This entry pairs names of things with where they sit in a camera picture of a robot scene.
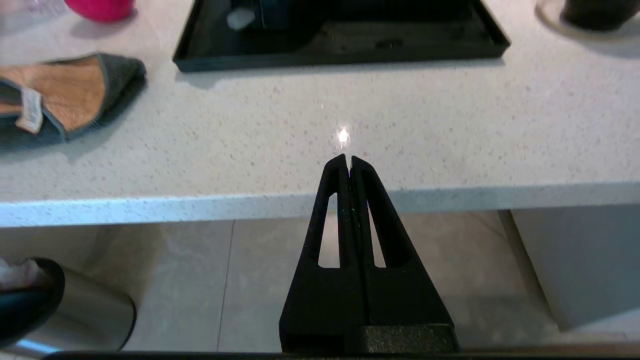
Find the black tray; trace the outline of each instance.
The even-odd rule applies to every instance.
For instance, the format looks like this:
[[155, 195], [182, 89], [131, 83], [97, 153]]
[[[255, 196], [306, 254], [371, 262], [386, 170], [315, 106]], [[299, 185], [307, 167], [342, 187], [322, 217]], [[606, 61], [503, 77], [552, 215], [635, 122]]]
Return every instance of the black tray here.
[[481, 0], [424, 0], [418, 9], [419, 2], [407, 3], [411, 8], [385, 13], [336, 7], [320, 27], [236, 32], [227, 26], [229, 0], [196, 0], [173, 62], [182, 72], [195, 72], [499, 58], [509, 47]]

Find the shoe label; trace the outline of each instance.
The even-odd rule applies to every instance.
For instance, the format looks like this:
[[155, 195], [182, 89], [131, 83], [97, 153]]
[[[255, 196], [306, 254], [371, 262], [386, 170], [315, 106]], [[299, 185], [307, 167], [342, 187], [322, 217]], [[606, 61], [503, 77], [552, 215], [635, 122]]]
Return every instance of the shoe label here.
[[42, 127], [42, 94], [30, 88], [22, 88], [22, 115], [15, 124], [32, 134]]

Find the trash can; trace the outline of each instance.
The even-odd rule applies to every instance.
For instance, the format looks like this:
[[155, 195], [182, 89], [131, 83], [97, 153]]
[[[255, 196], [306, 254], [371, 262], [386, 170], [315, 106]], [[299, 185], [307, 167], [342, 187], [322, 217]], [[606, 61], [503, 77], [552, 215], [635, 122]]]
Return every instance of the trash can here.
[[55, 261], [35, 258], [52, 279], [49, 289], [0, 293], [0, 348], [20, 356], [58, 351], [117, 351], [136, 323], [127, 294]]

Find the black mug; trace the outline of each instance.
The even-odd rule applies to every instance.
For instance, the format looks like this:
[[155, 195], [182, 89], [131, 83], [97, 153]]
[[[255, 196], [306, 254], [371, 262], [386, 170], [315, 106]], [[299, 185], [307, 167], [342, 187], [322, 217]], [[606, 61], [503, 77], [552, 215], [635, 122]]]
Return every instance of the black mug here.
[[562, 19], [582, 29], [610, 31], [640, 11], [640, 0], [566, 0]]

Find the floor tile grout line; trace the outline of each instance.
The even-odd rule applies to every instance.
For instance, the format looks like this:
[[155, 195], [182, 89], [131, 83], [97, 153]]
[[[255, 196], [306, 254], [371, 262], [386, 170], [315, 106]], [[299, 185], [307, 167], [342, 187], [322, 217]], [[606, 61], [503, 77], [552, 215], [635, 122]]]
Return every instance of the floor tile grout line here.
[[231, 246], [234, 241], [234, 228], [236, 227], [236, 221], [231, 223], [231, 239], [229, 239], [229, 255], [227, 256], [227, 273], [225, 274], [225, 287], [222, 291], [222, 306], [220, 307], [220, 322], [218, 324], [218, 342], [216, 344], [216, 351], [220, 349], [220, 336], [222, 335], [222, 316], [225, 313], [225, 297], [227, 297], [227, 283], [229, 281], [229, 265], [231, 264]]

